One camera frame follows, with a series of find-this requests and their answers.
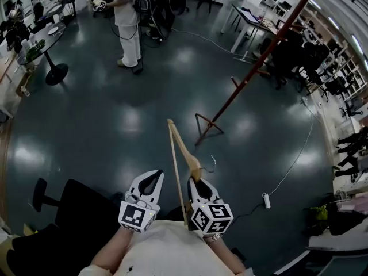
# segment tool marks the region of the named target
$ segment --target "bracelet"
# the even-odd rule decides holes
[[[203,237],[203,240],[205,243],[213,243],[216,240],[220,239],[222,237],[221,234],[216,233],[215,235],[211,236],[211,237]]]

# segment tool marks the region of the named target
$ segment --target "ceiling light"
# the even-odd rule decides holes
[[[359,53],[360,53],[361,55],[363,55],[362,47],[359,45],[359,42],[358,42],[357,38],[355,38],[355,36],[354,36],[353,34],[351,35],[351,37],[352,37],[352,39],[353,39],[353,41],[354,41],[354,43],[355,43],[355,46],[356,46],[356,47],[357,47],[357,49],[359,50]]]
[[[317,7],[318,9],[321,9],[321,7],[314,0],[309,0],[308,2]]]
[[[336,28],[336,29],[339,29],[339,26],[337,25],[337,23],[334,22],[334,20],[331,18],[331,17],[328,17],[328,20],[331,21],[331,23],[333,24],[333,26]]]

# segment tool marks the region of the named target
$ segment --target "dark floor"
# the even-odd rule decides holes
[[[198,33],[230,49],[235,34],[220,36],[227,14],[203,4],[177,17],[174,28]],[[250,212],[270,193],[295,160],[308,135],[311,117],[292,83],[275,91],[274,83],[256,76],[219,119],[225,131],[194,148],[195,112],[213,117],[234,90],[231,76],[242,78],[250,66],[208,41],[173,32],[160,48],[144,47],[144,72],[135,76],[116,66],[122,50],[108,20],[82,13],[51,49],[55,63],[70,72],[63,85],[45,84],[43,60],[14,121],[7,165],[10,226],[44,228],[55,209],[30,206],[39,177],[47,194],[60,198],[72,178],[109,196],[126,191],[134,177],[160,168],[165,172],[159,204],[163,213],[179,205],[167,119],[172,118],[188,149],[211,168],[204,177],[229,203],[235,216]],[[188,170],[178,155],[182,188]],[[315,122],[309,142],[288,178],[271,196],[271,209],[258,208],[228,230],[224,239],[247,258],[256,275],[269,275],[307,245],[303,208],[332,190],[323,132]]]

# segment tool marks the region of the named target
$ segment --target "plate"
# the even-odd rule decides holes
[[[58,31],[58,29],[59,29],[58,27],[56,27],[56,28],[52,28],[51,30],[49,30],[49,31],[48,31],[48,34],[49,34],[49,35],[53,35],[53,34],[55,34],[55,33]]]

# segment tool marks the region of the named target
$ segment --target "wrist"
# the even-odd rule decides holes
[[[214,243],[216,241],[218,241],[218,239],[220,239],[222,237],[221,234],[217,233],[214,235],[205,235],[203,236],[203,240],[205,243],[210,244],[210,243]]]
[[[134,234],[134,231],[129,230],[129,229],[124,228],[124,227],[120,227],[118,232],[119,232],[119,235],[122,236],[122,237],[133,236],[133,234]]]

